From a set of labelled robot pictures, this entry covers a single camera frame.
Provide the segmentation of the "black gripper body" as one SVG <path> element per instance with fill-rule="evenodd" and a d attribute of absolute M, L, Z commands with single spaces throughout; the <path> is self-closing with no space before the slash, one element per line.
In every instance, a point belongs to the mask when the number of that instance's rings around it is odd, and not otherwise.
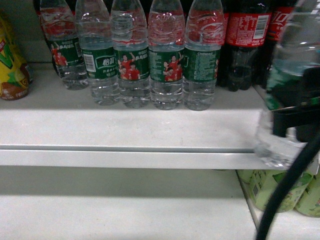
<path fill-rule="evenodd" d="M 291 105 L 273 111 L 272 134 L 284 138 L 294 128 L 299 142 L 309 142 L 320 129 L 320 68 L 306 69 L 296 87 L 284 95 L 291 97 Z"/>

